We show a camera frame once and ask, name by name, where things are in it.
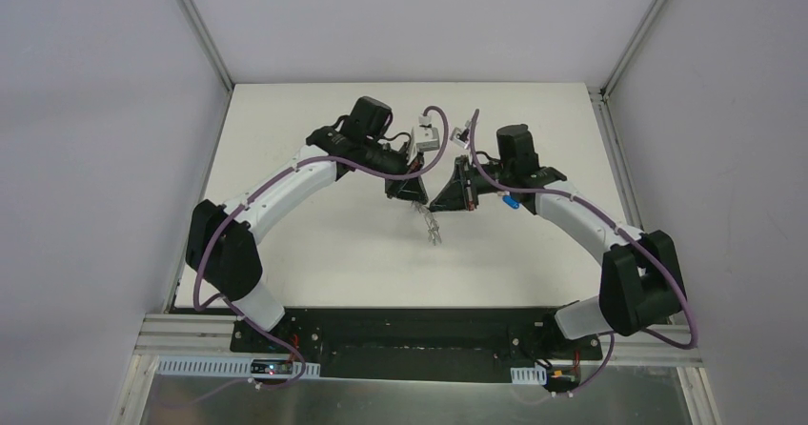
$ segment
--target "silver chain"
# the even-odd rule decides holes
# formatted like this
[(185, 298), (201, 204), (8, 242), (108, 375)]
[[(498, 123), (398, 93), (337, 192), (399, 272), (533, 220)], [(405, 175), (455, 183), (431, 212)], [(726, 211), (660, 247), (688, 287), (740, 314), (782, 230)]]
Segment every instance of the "silver chain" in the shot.
[(427, 222), (429, 241), (432, 245), (436, 246), (438, 242), (442, 244), (443, 241), (440, 239), (440, 225), (437, 224), (437, 220), (434, 219), (434, 215), (432, 215), (430, 210), (417, 201), (413, 201), (413, 208), (424, 215), (424, 221)]

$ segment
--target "white table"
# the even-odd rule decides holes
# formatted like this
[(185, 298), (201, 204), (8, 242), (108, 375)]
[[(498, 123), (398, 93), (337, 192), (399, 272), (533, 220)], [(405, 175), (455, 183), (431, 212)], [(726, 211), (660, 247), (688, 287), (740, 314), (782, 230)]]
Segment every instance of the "white table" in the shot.
[[(428, 105), (443, 108), (452, 126), (480, 108), (477, 148), (494, 155), (496, 129), (525, 123), (541, 164), (564, 172), (590, 200), (624, 217), (583, 84), (238, 85), (205, 197), (219, 203), (245, 191), (362, 95), (393, 108), (390, 133), (408, 132)], [(430, 198), (464, 152), (450, 143), (441, 163), (424, 176)], [(599, 267), (583, 248), (495, 195), (482, 196), (477, 211), (440, 212), (436, 218), (443, 244), (435, 247), (410, 203), (387, 199), (383, 180), (351, 172), (267, 235), (258, 248), (264, 280), (287, 306), (555, 306), (597, 293)], [(186, 267), (176, 306), (191, 306), (194, 274)], [(211, 293), (205, 283), (203, 299)]]

